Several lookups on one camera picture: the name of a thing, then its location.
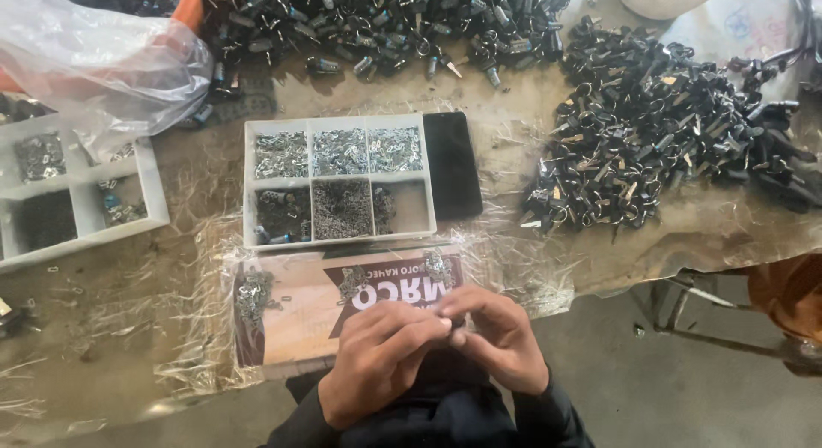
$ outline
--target black sleeve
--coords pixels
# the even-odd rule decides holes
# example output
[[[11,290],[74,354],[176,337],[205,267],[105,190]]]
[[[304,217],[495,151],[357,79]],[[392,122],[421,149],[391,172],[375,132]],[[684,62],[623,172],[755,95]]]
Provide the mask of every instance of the black sleeve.
[[[329,426],[322,416],[320,397],[316,385],[308,392],[303,402],[291,413],[291,416],[275,428],[268,437],[268,448],[319,448],[336,446],[340,432]]]
[[[549,373],[548,389],[540,396],[514,392],[517,432],[526,446],[593,448],[593,441],[571,405],[568,394]]]

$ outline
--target cardboard box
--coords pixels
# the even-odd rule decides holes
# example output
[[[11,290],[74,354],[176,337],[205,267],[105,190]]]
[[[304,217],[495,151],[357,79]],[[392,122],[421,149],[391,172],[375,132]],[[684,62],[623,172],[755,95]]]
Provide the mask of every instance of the cardboard box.
[[[269,378],[321,369],[333,363],[344,321],[376,302],[403,301],[432,308],[450,291],[424,268],[426,253],[434,251],[450,262],[452,287],[461,286],[461,259],[454,245],[338,258],[325,258],[322,252],[276,255],[243,263],[234,295],[243,273],[268,271],[274,275],[271,299],[282,309],[264,311],[262,330],[249,329],[237,317],[239,364],[264,365]],[[365,271],[367,284],[352,298],[341,299],[337,286],[343,282],[343,269],[356,266]]]

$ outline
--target metal stand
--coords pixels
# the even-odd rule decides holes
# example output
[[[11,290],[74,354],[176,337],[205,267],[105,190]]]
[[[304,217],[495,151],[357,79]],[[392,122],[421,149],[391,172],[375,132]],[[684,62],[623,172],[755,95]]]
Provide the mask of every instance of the metal stand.
[[[667,289],[663,284],[673,284],[680,287],[679,295],[676,298],[676,303],[671,310],[670,317],[667,318],[664,325],[659,320],[659,310],[662,307],[664,295]],[[685,303],[692,296],[702,297],[705,300],[712,302],[715,306],[729,308],[740,311],[756,311],[750,305],[739,305],[729,302],[722,297],[716,296],[712,293],[693,286],[693,282],[684,279],[682,275],[676,275],[673,278],[666,278],[663,280],[653,282],[651,286],[651,310],[653,317],[653,330],[664,335],[675,335],[678,337],[688,338],[702,343],[710,343],[718,347],[728,348],[738,352],[754,353],[761,357],[775,358],[784,361],[788,369],[795,374],[803,376],[818,375],[822,373],[822,359],[820,359],[818,350],[811,350],[811,356],[808,356],[807,343],[790,337],[786,339],[782,345],[776,348],[760,347],[759,345],[751,345],[749,343],[737,342],[720,337],[712,337],[708,335],[696,334],[687,330],[677,329],[676,324],[685,310]],[[795,371],[796,367],[801,368],[801,373]]]

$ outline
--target brown banner graphic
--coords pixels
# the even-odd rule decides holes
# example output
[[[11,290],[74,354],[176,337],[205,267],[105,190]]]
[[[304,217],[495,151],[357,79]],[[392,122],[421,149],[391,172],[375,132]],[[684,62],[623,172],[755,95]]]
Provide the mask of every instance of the brown banner graphic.
[[[451,277],[454,287],[462,286],[462,268],[459,265],[459,254],[442,255],[442,259],[451,260]],[[424,259],[392,260],[375,264],[361,264],[368,276],[368,284],[364,285],[357,295],[354,295],[343,306],[340,317],[331,329],[328,338],[340,337],[343,323],[352,315],[365,310],[380,300],[401,300],[418,308],[431,308],[446,294],[444,283],[435,283],[423,269]],[[326,268],[324,272],[339,286],[343,282],[343,268],[341,266]]]

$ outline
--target black jacket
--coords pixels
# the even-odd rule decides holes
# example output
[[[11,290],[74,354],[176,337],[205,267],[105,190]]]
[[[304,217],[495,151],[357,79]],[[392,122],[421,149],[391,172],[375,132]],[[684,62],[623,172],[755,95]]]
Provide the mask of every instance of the black jacket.
[[[408,392],[344,432],[325,422],[314,385],[265,446],[593,448],[552,374],[540,396],[514,392],[514,405],[516,426],[488,375],[462,355],[442,350],[426,356]]]

